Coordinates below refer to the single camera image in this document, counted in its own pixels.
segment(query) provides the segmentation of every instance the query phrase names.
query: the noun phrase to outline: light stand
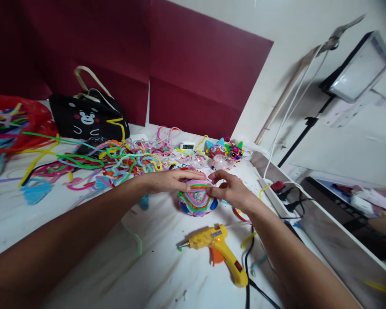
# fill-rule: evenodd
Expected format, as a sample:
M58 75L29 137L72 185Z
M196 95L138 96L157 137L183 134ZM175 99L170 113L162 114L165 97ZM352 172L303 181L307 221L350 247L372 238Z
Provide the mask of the light stand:
M385 71L386 46L378 31L369 32L365 34L345 62L319 85L330 98L316 116L305 118L307 127L290 147L278 167L286 162L334 98L339 97L348 103L355 103L376 84Z

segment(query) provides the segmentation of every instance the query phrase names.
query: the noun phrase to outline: hot glue gun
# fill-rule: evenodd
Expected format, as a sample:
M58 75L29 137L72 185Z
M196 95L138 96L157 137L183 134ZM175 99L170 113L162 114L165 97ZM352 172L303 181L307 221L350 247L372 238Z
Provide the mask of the hot glue gun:
M181 250L182 247L189 247L197 250L203 247L209 247L213 257L213 267L215 264L226 261L226 264L233 275L235 285L239 288L245 287L248 285L246 272L234 256L233 252L230 251L229 247L226 245L226 237L227 229L221 224L217 229L210 227L205 231L194 234L188 241L179 245L178 249Z

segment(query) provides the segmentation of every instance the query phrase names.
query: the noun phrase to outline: black tote bag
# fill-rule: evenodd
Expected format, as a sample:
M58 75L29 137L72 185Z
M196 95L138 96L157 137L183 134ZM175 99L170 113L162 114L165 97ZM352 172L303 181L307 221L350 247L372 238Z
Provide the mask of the black tote bag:
M85 70L104 92L88 89L80 76ZM124 141L130 135L126 114L87 67L78 66L74 71L84 92L73 97L52 94L50 108L60 136L87 140L91 137Z

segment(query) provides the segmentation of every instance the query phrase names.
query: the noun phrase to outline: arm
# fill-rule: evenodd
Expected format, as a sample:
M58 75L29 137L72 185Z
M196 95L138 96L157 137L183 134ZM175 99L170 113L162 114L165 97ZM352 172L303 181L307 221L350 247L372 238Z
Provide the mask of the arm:
M51 220L0 254L0 307L39 307L46 295L147 193L189 191L194 171L149 173Z
M280 281L301 308L360 308L322 261L240 179L222 170L209 178L214 184L227 181L208 193L249 216Z

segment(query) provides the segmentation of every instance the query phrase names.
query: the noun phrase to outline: white wall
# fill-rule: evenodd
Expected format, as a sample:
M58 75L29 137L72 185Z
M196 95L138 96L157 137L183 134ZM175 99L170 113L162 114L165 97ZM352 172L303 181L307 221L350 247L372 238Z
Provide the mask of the white wall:
M326 101L326 95L315 86L342 64L365 33L379 30L386 43L386 0L257 0L256 7L254 0L170 1L274 41L233 134L233 138L250 141L257 137L301 58L313 47L325 42L337 26L366 14L362 22L345 32L339 48L329 53L306 98L283 127L280 144L273 157L276 163L304 129L303 118L315 115ZM315 71L319 62L312 66L311 72ZM375 134L372 131L372 126L384 123L386 112L378 111L381 118L374 119L371 109L371 106L366 106L358 116L365 114L357 116L356 123L339 130L319 122L288 162L386 185L386 181L383 181L386 172L386 127L376 129ZM284 109L269 127L270 131L265 133L261 144L265 148L269 149L283 115ZM373 139L370 143L367 138L369 133L383 142ZM353 158L352 153L356 153L356 150L362 151L365 156Z

